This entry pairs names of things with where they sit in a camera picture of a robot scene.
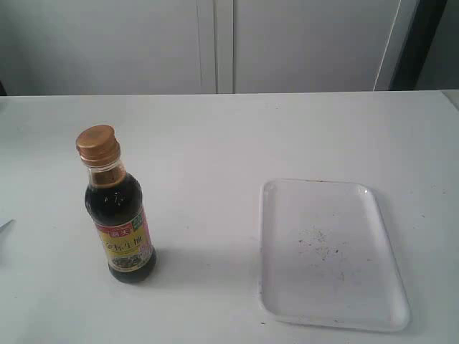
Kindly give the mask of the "soy sauce bottle gold cap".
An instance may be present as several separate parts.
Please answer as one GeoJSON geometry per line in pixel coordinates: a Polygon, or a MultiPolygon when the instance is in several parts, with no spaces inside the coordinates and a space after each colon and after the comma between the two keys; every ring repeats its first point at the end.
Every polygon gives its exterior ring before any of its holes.
{"type": "Polygon", "coordinates": [[[144,281],[156,264],[137,179],[121,160],[120,144],[109,125],[81,132],[76,149],[88,171],[85,207],[97,229],[110,273],[128,284],[144,281]]]}

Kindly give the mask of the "dark vertical post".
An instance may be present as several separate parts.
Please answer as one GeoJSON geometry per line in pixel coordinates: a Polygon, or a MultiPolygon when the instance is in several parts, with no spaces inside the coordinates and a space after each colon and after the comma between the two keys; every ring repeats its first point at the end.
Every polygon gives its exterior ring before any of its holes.
{"type": "Polygon", "coordinates": [[[390,82],[390,91],[415,89],[447,3],[447,0],[418,1],[390,82]]]}

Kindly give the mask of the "white plastic tray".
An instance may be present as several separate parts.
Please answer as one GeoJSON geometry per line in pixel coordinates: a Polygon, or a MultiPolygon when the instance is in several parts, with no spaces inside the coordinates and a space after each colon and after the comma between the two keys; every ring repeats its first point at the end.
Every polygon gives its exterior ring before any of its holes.
{"type": "Polygon", "coordinates": [[[266,182],[259,298],[285,323],[403,330],[410,307],[372,190],[337,181],[266,182]]]}

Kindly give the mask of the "white cabinet with doors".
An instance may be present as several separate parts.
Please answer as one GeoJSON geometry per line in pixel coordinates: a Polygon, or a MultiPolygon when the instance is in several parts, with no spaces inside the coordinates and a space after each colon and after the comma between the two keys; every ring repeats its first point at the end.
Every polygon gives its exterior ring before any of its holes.
{"type": "Polygon", "coordinates": [[[416,1],[3,1],[9,95],[388,90],[416,1]]]}

